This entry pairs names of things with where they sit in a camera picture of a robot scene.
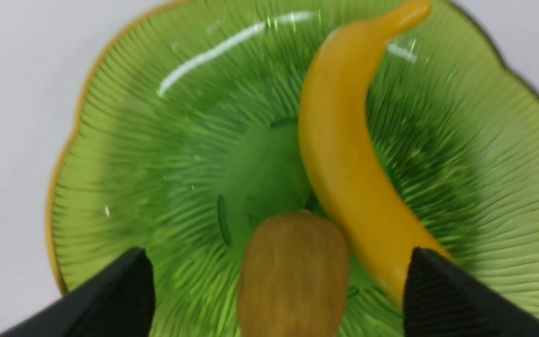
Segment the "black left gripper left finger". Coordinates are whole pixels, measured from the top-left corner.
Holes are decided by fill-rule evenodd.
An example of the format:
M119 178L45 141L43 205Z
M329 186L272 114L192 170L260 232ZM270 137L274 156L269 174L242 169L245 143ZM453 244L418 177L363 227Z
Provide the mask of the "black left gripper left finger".
M131 248L3 337L147 337L156 308L153 266Z

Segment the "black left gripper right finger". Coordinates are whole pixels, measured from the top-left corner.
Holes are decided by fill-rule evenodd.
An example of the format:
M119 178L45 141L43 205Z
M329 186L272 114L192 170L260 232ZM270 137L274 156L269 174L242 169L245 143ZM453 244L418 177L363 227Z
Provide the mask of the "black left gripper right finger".
M539 319L427 248L411 255L403 326L407 337L539 337Z

